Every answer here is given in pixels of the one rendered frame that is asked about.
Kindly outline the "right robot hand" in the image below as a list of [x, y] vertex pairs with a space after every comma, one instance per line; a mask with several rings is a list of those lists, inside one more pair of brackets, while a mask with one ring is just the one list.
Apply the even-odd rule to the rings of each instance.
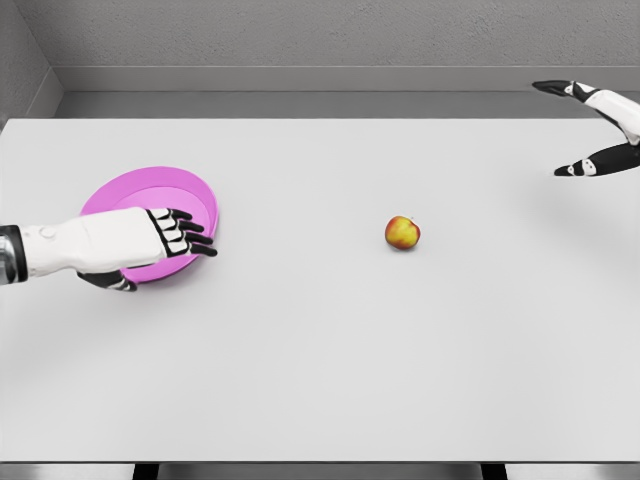
[[534, 81], [538, 91], [559, 97], [571, 97], [593, 109], [615, 126], [626, 142], [558, 167], [556, 177], [598, 177], [640, 167], [640, 104], [608, 89], [596, 88], [573, 80]]

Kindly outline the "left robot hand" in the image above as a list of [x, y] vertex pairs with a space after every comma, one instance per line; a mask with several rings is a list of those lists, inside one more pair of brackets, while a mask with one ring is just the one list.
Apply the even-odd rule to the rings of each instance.
[[132, 207], [81, 216], [70, 222], [69, 265], [82, 280], [103, 289], [134, 292], [122, 271], [164, 259], [215, 257], [213, 239], [185, 211]]

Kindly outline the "pink plate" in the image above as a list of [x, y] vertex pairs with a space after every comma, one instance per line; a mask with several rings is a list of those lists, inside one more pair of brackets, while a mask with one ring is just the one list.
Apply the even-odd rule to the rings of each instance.
[[89, 197], [80, 213], [142, 207], [177, 208], [193, 216], [208, 237], [215, 235], [219, 208], [211, 187], [197, 175], [174, 167], [154, 166], [124, 173]]

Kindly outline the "red yellow apple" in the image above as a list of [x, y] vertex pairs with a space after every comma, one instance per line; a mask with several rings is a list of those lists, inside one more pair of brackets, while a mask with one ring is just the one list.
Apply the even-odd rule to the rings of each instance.
[[385, 227], [384, 237], [388, 245], [397, 250], [405, 251], [418, 244], [421, 230], [412, 219], [405, 216], [394, 216]]

